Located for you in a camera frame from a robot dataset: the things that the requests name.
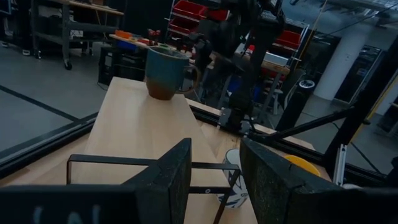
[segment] white cup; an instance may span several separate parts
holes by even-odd
[[[239,166],[239,169],[242,172],[241,160],[239,157],[239,149],[230,149],[225,154],[225,159],[223,161],[224,164],[236,164]],[[224,174],[226,178],[231,180],[234,171],[233,170],[224,170]],[[224,197],[224,194],[218,194],[217,198],[221,202]],[[239,208],[245,201],[248,199],[249,194],[246,188],[246,184],[244,184],[243,176],[239,175],[238,179],[236,179],[236,183],[233,186],[231,194],[227,200],[225,207],[227,208]]]

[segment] orange object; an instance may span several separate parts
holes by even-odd
[[[149,40],[148,40],[148,39],[143,39],[143,38],[141,38],[141,39],[138,39],[137,41],[138,41],[138,42],[141,42],[141,43],[143,43],[143,44],[146,44],[146,45],[149,44]]]
[[[296,166],[299,166],[314,175],[317,175],[319,177],[321,176],[321,173],[319,172],[319,170],[314,165],[312,165],[309,161],[306,161],[305,159],[302,159],[298,156],[293,156],[293,155],[287,155],[287,156],[284,156],[284,158],[287,159],[288,161],[290,161],[291,163],[295,164]]]
[[[130,39],[130,37],[132,37],[131,33],[125,32],[123,30],[116,30],[114,34],[116,36],[118,36],[118,37],[122,37],[122,38],[125,38],[125,39]]]

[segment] black metal frame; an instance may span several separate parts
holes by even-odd
[[[119,165],[133,165],[133,166],[149,166],[155,159],[135,159],[126,157],[110,157],[110,156],[91,156],[91,155],[81,155],[72,154],[67,162],[67,185],[71,184],[72,177],[72,162],[87,162],[87,163],[97,163],[97,164],[119,164]],[[214,169],[214,170],[233,170],[233,176],[229,181],[229,187],[196,187],[190,186],[190,194],[224,194],[223,200],[218,207],[216,217],[213,224],[218,224],[220,222],[221,216],[224,212],[225,205],[228,201],[229,195],[236,183],[241,170],[238,165],[235,164],[214,164],[207,162],[192,162],[193,169]]]
[[[235,134],[238,136],[244,136],[243,133],[240,133],[239,131],[233,131],[231,128],[226,127],[221,125],[221,123],[218,122],[218,119],[220,118],[220,115],[210,113],[208,111],[196,108],[194,106],[191,106],[191,110],[197,120],[200,120],[202,122],[214,125],[214,126],[219,126],[222,130],[225,130],[231,134]],[[307,131],[312,128],[316,128],[318,126],[321,126],[323,124],[335,121],[341,118],[344,118],[344,115],[346,113],[352,113],[352,110],[344,110],[341,113],[337,113],[337,115],[333,116],[327,116],[326,118],[320,118],[316,119],[312,122],[305,123],[303,125],[294,127],[292,129],[292,133],[296,134],[297,130],[302,130],[302,131]],[[287,136],[290,136],[290,132],[286,132],[287,134],[284,134],[283,138],[286,138]],[[293,154],[296,156],[299,156],[309,162],[312,162],[314,164],[320,165],[324,167],[324,154],[314,151],[314,150],[309,150],[308,148],[298,145],[294,142],[287,141],[283,138],[274,138],[273,134],[267,134],[267,133],[262,133],[259,131],[251,131],[249,134],[246,135],[249,139],[252,139],[253,141],[256,141],[260,144],[272,147],[274,149],[277,149],[279,151],[282,151],[284,153],[288,154]],[[345,167],[345,177],[346,180],[350,181],[351,183],[357,184],[357,185],[364,185],[368,187],[380,187],[385,185],[384,180],[386,178],[385,175],[379,174],[377,172],[373,172],[370,170],[365,170],[360,167],[354,166],[352,164],[346,164]]]

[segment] wall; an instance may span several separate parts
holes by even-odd
[[[398,30],[374,27],[371,35],[368,37],[366,45],[377,47],[381,50],[387,51],[397,35]]]

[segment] wooden tabletop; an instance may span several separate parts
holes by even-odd
[[[144,44],[144,43],[141,43],[141,42],[138,42],[138,41],[132,41],[132,40],[129,40],[129,39],[126,39],[126,38],[122,38],[122,37],[116,36],[116,35],[114,35],[114,34],[110,34],[109,36],[112,37],[112,38],[114,38],[114,39],[117,39],[117,40],[121,40],[121,41],[128,42],[128,43],[130,43],[130,44],[134,44],[134,45],[136,45],[136,46],[138,46],[138,47],[142,47],[142,48],[145,48],[145,49],[149,48],[148,45],[146,45],[146,44]],[[171,46],[171,45],[168,45],[168,46],[169,46],[171,49],[174,49],[174,50],[176,49],[175,47],[173,47],[173,46]],[[210,55],[210,58],[211,58],[213,61],[209,64],[209,66],[210,66],[211,68],[213,68],[214,59],[216,58],[216,55],[211,54],[211,55]],[[250,56],[248,56],[248,55],[244,55],[243,58],[246,59],[246,60],[250,60]],[[289,74],[289,72],[290,72],[290,68],[288,68],[288,67],[283,67],[283,66],[280,66],[280,65],[277,65],[277,64],[268,62],[268,61],[262,61],[261,67],[262,67],[262,68],[269,69],[269,70],[272,70],[272,71],[275,71],[275,72],[279,72],[279,73],[281,73],[281,74],[283,74],[283,75],[287,75],[287,74]]]
[[[183,138],[192,138],[192,161],[216,162],[183,95],[170,101],[148,95],[145,83],[114,77],[84,154],[158,159]],[[76,164],[72,182],[120,184],[145,167]],[[192,185],[228,186],[221,170],[194,169]]]
[[[93,10],[97,10],[97,11],[101,11],[101,12],[107,12],[107,13],[115,14],[118,16],[124,15],[123,12],[119,12],[115,9],[111,9],[108,6],[101,6],[101,5],[97,5],[97,4],[87,4],[87,3],[82,3],[82,2],[78,2],[78,1],[74,1],[74,0],[50,0],[50,1],[58,2],[61,4],[69,4],[71,6],[84,7],[86,9],[93,9]]]

